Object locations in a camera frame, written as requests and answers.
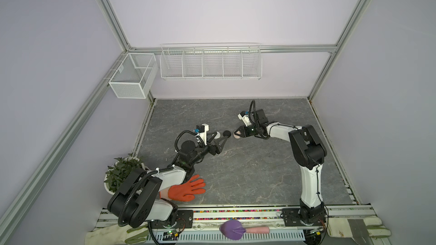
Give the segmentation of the black round charging case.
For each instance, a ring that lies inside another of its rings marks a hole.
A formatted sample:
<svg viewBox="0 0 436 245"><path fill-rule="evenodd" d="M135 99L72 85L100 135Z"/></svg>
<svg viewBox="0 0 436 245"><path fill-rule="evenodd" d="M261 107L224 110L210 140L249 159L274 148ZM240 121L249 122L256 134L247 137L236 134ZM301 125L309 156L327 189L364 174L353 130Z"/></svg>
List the black round charging case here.
<svg viewBox="0 0 436 245"><path fill-rule="evenodd" d="M229 130L225 130L223 132L223 136L229 138L232 135L232 132L230 132Z"/></svg>

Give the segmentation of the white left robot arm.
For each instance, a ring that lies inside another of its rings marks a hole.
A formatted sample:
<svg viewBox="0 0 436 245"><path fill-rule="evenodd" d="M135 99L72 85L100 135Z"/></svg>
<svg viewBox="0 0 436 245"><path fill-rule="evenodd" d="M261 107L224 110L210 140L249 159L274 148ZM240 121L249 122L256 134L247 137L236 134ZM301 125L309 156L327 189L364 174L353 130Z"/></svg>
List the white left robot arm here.
<svg viewBox="0 0 436 245"><path fill-rule="evenodd" d="M184 130L176 138L176 156L168 167L155 170L133 170L110 199L107 210L117 216L120 227L138 228L145 222L160 221L166 226L177 224L178 206L158 198L161 191L187 183L194 166L207 154L220 154L232 133Z"/></svg>

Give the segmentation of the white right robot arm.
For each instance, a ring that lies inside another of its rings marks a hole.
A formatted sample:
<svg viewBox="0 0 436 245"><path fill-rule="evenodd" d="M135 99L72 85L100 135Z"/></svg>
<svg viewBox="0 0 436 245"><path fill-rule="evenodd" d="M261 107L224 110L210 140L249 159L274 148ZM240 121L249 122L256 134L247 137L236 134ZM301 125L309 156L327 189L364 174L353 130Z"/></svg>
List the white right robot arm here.
<svg viewBox="0 0 436 245"><path fill-rule="evenodd" d="M234 131L236 138L278 138L290 143L302 176L300 209L296 218L307 226L316 222L327 223L328 210L321 194L321 172L327 151L315 128L269 121L264 110L256 109L255 100L251 101L247 111L238 114L238 119L243 125Z"/></svg>

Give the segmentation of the red rubber glove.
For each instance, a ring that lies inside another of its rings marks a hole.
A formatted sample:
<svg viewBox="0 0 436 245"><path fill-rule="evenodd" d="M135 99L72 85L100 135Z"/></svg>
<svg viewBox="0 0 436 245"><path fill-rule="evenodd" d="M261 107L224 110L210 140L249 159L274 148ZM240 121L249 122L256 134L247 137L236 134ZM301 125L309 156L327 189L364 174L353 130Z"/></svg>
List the red rubber glove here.
<svg viewBox="0 0 436 245"><path fill-rule="evenodd" d="M196 195L204 194L206 190L204 180L199 175L194 175L184 184L174 185L160 191L160 198L172 201L190 202Z"/></svg>

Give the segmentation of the purple pink brush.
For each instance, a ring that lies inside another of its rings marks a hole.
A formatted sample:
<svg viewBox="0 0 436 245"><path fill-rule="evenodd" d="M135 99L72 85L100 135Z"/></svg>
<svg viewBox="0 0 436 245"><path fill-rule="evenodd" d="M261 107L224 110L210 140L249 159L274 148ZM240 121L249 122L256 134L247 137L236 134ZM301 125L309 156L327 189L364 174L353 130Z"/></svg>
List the purple pink brush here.
<svg viewBox="0 0 436 245"><path fill-rule="evenodd" d="M245 228L238 220L228 220L219 227L220 232L230 240L240 240L244 234L269 234L267 226Z"/></svg>

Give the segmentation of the white mesh box basket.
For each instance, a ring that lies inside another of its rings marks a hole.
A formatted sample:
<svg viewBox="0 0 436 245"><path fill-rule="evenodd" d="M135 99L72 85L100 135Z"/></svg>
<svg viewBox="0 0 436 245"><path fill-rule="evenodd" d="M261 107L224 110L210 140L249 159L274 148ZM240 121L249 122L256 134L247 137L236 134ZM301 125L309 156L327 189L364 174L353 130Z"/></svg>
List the white mesh box basket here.
<svg viewBox="0 0 436 245"><path fill-rule="evenodd" d="M153 53L127 53L109 80L119 99L146 99L159 71Z"/></svg>

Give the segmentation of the potted green plant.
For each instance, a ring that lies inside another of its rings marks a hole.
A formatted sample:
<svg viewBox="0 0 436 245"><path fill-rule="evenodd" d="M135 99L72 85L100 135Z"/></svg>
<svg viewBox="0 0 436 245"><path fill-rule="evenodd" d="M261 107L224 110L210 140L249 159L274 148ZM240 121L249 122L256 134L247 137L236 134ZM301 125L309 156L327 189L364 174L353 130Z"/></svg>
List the potted green plant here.
<svg viewBox="0 0 436 245"><path fill-rule="evenodd" d="M133 156L133 154L129 154L124 158L116 158L115 163L107 167L103 182L105 190L110 195L114 195L120 185L135 169L146 169L146 166L140 158Z"/></svg>

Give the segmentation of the white vented rail base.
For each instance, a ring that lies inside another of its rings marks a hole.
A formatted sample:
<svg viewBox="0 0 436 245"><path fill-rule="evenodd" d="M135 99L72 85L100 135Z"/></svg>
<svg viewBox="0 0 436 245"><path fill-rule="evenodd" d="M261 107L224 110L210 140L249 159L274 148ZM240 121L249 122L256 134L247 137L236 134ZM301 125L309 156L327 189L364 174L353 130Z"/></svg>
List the white vented rail base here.
<svg viewBox="0 0 436 245"><path fill-rule="evenodd" d="M164 231L153 230L155 239L162 245L199 245L199 244L225 244L247 245L249 243L266 242L304 242L306 240L303 230L275 229L269 233L248 233L224 235L219 230L187 231L185 230L175 240Z"/></svg>

